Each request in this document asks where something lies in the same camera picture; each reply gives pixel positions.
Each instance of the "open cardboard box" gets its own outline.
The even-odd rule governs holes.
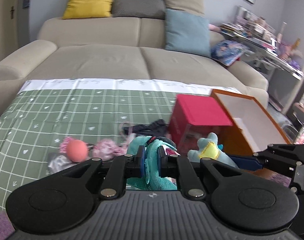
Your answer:
[[[290,144],[285,133],[251,96],[214,89],[212,98],[220,104],[233,122],[219,136],[224,152],[231,155],[249,155],[266,150],[269,144]]]

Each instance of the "pink ball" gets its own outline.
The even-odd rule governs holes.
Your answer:
[[[88,158],[88,153],[88,146],[83,141],[73,140],[67,145],[67,156],[75,163],[84,162]]]

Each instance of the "silver bolt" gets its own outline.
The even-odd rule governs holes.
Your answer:
[[[291,190],[292,192],[294,192],[294,193],[297,192],[297,188],[296,188],[296,187],[292,187],[292,188],[290,188],[290,190]]]
[[[197,188],[190,189],[188,193],[192,197],[202,197],[204,195],[203,190],[200,190],[200,189],[197,189]]]
[[[105,188],[101,190],[101,195],[105,197],[113,197],[116,195],[116,190],[112,188]]]

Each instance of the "gray pillow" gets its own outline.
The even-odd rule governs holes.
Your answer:
[[[114,0],[111,13],[113,17],[139,17],[165,19],[163,0]]]

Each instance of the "sofa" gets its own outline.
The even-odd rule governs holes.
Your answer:
[[[38,39],[0,62],[0,114],[31,79],[160,79],[234,87],[264,107],[268,81],[244,62],[229,68],[212,59],[164,50],[165,21],[110,17],[46,21]],[[224,40],[210,32],[214,46]]]

